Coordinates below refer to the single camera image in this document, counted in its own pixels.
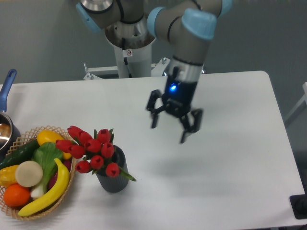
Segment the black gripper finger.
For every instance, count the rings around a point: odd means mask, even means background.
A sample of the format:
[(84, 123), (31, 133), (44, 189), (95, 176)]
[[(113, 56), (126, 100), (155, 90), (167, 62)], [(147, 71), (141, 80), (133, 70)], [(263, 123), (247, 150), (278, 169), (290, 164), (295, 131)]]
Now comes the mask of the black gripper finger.
[(162, 98), (162, 93), (160, 90), (153, 90), (150, 94), (146, 110), (151, 113), (152, 123), (151, 128), (156, 128), (158, 123), (159, 113), (165, 110), (165, 106), (162, 105), (159, 108), (155, 108), (155, 103), (157, 99)]
[(191, 110), (190, 112), (179, 118), (183, 126), (183, 132), (180, 140), (181, 144), (183, 144), (186, 141), (186, 138), (190, 134), (196, 133), (200, 130), (202, 116), (203, 116), (203, 109), (198, 108)]

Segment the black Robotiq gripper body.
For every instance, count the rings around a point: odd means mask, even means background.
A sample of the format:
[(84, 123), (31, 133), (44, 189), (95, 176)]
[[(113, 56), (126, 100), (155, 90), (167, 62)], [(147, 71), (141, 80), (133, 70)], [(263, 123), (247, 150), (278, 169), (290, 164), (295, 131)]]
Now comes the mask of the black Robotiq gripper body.
[(163, 110), (177, 118), (184, 117), (189, 112), (193, 117), (198, 116), (197, 109), (191, 110), (196, 86), (197, 82), (182, 82), (168, 76), (162, 95)]

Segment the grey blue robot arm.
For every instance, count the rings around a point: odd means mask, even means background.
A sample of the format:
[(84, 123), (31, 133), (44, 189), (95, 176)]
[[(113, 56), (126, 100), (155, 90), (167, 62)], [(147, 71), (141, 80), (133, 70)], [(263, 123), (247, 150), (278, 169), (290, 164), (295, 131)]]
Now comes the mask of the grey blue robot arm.
[(165, 89), (151, 92), (146, 109), (151, 113), (152, 127), (157, 126), (161, 112), (178, 118), (183, 126), (181, 143), (201, 127), (203, 110), (193, 109), (191, 102), (217, 19), (231, 7), (230, 0), (186, 0), (146, 14), (142, 0), (80, 0), (76, 4), (90, 30), (104, 30), (114, 48), (120, 78), (152, 75), (155, 39), (173, 46), (173, 56), (164, 70)]

